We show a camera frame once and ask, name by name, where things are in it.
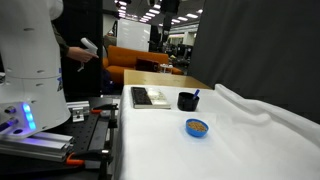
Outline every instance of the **sofa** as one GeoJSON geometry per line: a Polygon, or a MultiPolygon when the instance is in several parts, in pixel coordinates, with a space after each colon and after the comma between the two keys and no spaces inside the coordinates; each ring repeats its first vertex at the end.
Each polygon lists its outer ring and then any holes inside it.
{"type": "MultiPolygon", "coordinates": [[[[168,58],[168,55],[164,53],[143,52],[110,45],[107,57],[103,58],[103,68],[110,73],[111,81],[115,84],[123,84],[124,70],[136,70],[137,59],[168,64],[168,58]]],[[[172,74],[182,75],[183,72],[174,67],[172,74]]]]}

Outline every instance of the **black mug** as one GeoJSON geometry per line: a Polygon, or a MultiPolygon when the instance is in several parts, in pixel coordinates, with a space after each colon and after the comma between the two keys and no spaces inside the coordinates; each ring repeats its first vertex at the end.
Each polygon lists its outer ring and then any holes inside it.
{"type": "Polygon", "coordinates": [[[181,111],[195,111],[199,102],[199,96],[193,99],[194,94],[188,92],[179,93],[178,108],[181,111]]]}

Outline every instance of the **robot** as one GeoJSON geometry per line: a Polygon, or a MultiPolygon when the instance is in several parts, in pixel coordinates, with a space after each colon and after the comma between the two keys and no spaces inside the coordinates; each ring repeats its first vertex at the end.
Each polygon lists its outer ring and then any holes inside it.
{"type": "Polygon", "coordinates": [[[64,97],[59,46],[51,20],[62,0],[10,0],[0,6],[0,140],[21,140],[70,117],[64,97]]]}

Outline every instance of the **blue led light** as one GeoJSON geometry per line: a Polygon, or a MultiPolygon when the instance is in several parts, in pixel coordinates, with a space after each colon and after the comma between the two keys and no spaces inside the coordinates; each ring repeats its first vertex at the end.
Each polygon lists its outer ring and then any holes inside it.
{"type": "Polygon", "coordinates": [[[24,111],[25,113],[31,112],[30,106],[29,106],[28,104],[23,104],[22,107],[23,107],[23,111],[24,111]]]}
{"type": "Polygon", "coordinates": [[[33,116],[32,116],[31,113],[27,113],[27,114],[26,114],[26,117],[27,117],[27,120],[28,120],[29,122],[33,122],[33,116]]]}
{"type": "Polygon", "coordinates": [[[36,129],[36,124],[34,122],[29,122],[29,127],[31,130],[35,130],[36,129]]]}

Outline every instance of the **wooden table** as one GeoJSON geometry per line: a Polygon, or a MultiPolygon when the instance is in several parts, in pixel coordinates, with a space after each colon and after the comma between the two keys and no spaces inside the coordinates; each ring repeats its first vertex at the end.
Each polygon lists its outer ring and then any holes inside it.
{"type": "Polygon", "coordinates": [[[134,84],[212,89],[191,76],[125,70],[124,85],[134,84]]]}

